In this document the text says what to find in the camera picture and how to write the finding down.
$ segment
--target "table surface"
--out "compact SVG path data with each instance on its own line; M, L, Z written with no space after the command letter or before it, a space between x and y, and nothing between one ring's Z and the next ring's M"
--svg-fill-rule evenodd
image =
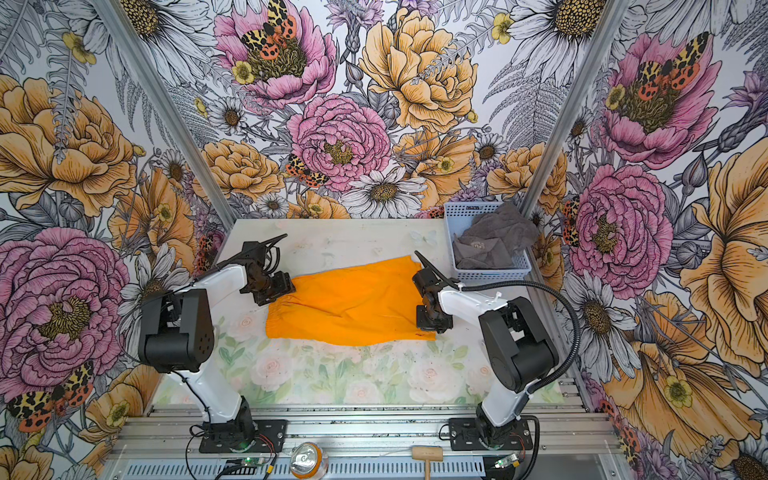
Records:
M364 265L419 250L453 275L443 220L238 220L220 258L240 252L244 241L278 243L280 270L291 276ZM504 298L528 297L524 287L501 289ZM398 340L373 346L334 346L314 340L269 339L268 306L250 294L232 293L211 311L217 332L213 360L252 405L266 404L476 404L493 372L479 329L454 318L435 342ZM166 377L156 404L192 403L189 392ZM563 403L557 383L532 402Z

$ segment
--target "orange cloth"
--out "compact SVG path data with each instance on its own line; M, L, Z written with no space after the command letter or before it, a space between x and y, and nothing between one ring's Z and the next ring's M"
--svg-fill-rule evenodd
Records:
M346 346L434 340L416 328L422 298L411 278L420 269L403 257L295 278L296 292L270 305L266 335Z

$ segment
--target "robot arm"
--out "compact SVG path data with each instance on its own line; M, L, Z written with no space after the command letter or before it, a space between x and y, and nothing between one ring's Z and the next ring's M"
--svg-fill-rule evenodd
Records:
M503 445L528 403L530 387L558 364L554 343L528 299L507 301L499 292L491 297L463 291L462 284L450 282L416 254L425 266L413 277L423 303L416 310L416 325L442 333L453 327L456 315L482 331L495 378L478 406L476 423L486 446Z
M243 250L207 275L174 292L159 293L141 307L139 360L161 373L174 373L194 396L213 443L239 449L253 441L248 402L227 383L213 362L214 325L210 310L232 292L252 293L266 305L295 291L290 276L276 272L271 249L286 235L246 242Z

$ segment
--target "floral wallpaper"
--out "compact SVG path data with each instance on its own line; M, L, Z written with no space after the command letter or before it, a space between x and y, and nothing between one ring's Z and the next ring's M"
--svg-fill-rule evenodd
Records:
M224 231L92 5L0 16L0 477L90 480L160 381L136 307Z
M449 200L519 200L604 6L122 4L244 218L427 218ZM86 10L75 33L121 71L111 41L90 34L102 26ZM622 35L637 33L639 17L627 17ZM550 214L565 163L548 185ZM193 192L204 197L197 182Z
M630 13L539 201L538 265L634 477L768 478L768 4Z

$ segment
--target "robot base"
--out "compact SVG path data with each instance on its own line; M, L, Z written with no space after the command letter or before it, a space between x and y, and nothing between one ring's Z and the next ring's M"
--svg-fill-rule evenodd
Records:
M527 422L510 422L508 426L505 425L505 431L508 433L495 445L486 445L481 440L476 419L449 419L448 425L451 432L451 450L454 452L533 449L533 438Z
M285 439L286 420L259 420L253 423L256 433L267 437L275 446L275 452L283 451L283 440ZM269 453L270 447L262 440L256 437L250 446L227 442L221 438L216 439L205 435L200 441L200 453Z

